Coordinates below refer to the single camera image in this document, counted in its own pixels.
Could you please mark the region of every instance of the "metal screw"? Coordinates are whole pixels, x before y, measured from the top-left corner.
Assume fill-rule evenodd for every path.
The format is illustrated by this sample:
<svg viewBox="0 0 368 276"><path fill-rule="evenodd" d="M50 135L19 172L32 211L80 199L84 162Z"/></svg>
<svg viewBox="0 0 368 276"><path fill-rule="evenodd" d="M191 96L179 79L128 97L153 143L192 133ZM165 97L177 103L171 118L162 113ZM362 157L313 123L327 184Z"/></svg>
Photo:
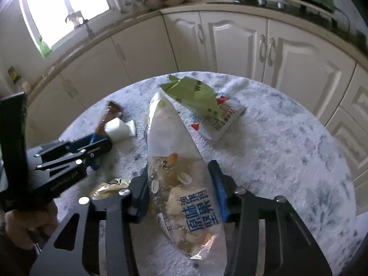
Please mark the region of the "metal screw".
<svg viewBox="0 0 368 276"><path fill-rule="evenodd" d="M277 202L280 202L281 204L284 204L285 202L287 202L288 200L286 199L285 196L282 196L282 195L277 195L275 197L276 201Z"/></svg>
<svg viewBox="0 0 368 276"><path fill-rule="evenodd" d="M235 194L238 194L238 195L244 195L246 192L247 192L247 189L243 187L237 187L235 189Z"/></svg>
<svg viewBox="0 0 368 276"><path fill-rule="evenodd" d="M89 198L87 196L80 197L78 200L79 204L87 204L89 202Z"/></svg>
<svg viewBox="0 0 368 276"><path fill-rule="evenodd" d="M121 196L127 196L129 194L130 194L130 190L129 189L121 189L119 191L119 195L121 195Z"/></svg>

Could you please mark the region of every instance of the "cabinet drawer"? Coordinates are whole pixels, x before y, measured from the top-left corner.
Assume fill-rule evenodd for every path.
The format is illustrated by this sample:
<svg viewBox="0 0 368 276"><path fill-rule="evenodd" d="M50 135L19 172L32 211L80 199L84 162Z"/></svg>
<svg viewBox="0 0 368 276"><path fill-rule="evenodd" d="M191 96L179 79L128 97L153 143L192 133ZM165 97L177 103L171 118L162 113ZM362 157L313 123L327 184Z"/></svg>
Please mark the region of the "cabinet drawer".
<svg viewBox="0 0 368 276"><path fill-rule="evenodd" d="M341 106L368 132L368 72L359 64Z"/></svg>
<svg viewBox="0 0 368 276"><path fill-rule="evenodd" d="M368 134L341 107L326 128L340 143L354 180L368 169Z"/></svg>
<svg viewBox="0 0 368 276"><path fill-rule="evenodd" d="M356 215L368 211L368 171L356 178L354 181Z"/></svg>

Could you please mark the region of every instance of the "countertop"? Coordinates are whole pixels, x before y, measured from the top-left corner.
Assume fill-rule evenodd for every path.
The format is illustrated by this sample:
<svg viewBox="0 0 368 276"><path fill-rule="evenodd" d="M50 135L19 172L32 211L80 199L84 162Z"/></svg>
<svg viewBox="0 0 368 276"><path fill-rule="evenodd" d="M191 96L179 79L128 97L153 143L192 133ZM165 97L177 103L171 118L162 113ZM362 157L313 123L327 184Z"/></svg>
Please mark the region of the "countertop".
<svg viewBox="0 0 368 276"><path fill-rule="evenodd" d="M343 50L346 54L350 55L353 59L355 59L359 64L361 64L366 70L368 70L368 58L364 55L356 46L352 43L347 42L343 38L334 34L330 30L316 25L310 21L307 21L303 18L293 16L288 13L283 13L281 11L275 11L272 9L262 8L262 7L254 7L254 6L245 6L245 5L235 5L235 4L207 4L208 2L229 2L231 0L201 0L196 3L188 3L180 6L163 8L160 10L152 11L149 13L141 14L137 17L130 18L127 20L121 20L116 22L115 24L109 25L104 28L103 31L99 33L92 40L88 40L85 43L80 44L80 46L76 47L72 51L68 52L61 59L59 59L56 63L50 66L40 77L40 81L37 85L32 89L30 94L28 95L28 103L31 104L36 96L46 87L48 83L50 83L53 78L55 78L58 73L60 73L64 68L66 68L73 60L78 58L80 55L85 53L87 50L91 49L101 41L113 36L114 34L132 27L133 25L139 24L145 20L150 18L160 16L166 13L174 13L174 12L185 12L185 11L230 11L230 12L239 12L252 14L256 16L267 17L270 19L279 20L281 22L294 25L303 30L311 32L317 36L320 36L324 40L327 40L334 44L336 47Z"/></svg>
<svg viewBox="0 0 368 276"><path fill-rule="evenodd" d="M205 163L217 160L224 174L233 176L238 185L257 196L286 196L321 247L333 274L338 275L364 234L356 232L354 188L343 153L333 137L299 103L265 84L208 72L175 75L204 81L217 94L247 107L222 139L211 144L189 129L200 119L174 102ZM123 120L133 119L137 127L135 138L113 146L97 172L88 169L85 180L56 200L59 219L99 183L140 175L147 163L144 121L148 105L160 90L159 84L165 82L167 76L159 76L112 93L87 109L62 134L61 139L66 140L93 132L109 100L122 105ZM131 229L141 275L199 275L193 263L170 245L151 214Z"/></svg>

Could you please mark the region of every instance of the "nut snack package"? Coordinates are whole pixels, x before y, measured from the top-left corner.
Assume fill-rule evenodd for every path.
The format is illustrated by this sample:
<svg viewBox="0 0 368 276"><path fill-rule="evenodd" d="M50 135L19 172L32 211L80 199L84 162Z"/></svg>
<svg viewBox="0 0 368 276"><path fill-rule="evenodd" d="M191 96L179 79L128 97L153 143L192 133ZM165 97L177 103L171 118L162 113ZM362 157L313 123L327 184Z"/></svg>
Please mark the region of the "nut snack package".
<svg viewBox="0 0 368 276"><path fill-rule="evenodd" d="M158 92L148 114L152 208L165 236L201 275L223 275L227 252L212 180L172 103Z"/></svg>

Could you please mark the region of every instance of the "green plastic wrapper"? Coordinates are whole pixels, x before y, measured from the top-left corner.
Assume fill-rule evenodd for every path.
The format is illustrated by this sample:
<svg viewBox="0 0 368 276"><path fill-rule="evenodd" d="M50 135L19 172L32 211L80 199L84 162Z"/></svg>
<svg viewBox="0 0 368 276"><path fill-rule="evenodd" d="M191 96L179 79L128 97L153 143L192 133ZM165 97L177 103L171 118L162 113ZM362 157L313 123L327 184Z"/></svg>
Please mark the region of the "green plastic wrapper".
<svg viewBox="0 0 368 276"><path fill-rule="evenodd" d="M169 80L170 83L160 85L168 96L200 116L222 120L216 93L210 86L187 76L179 79L170 75Z"/></svg>

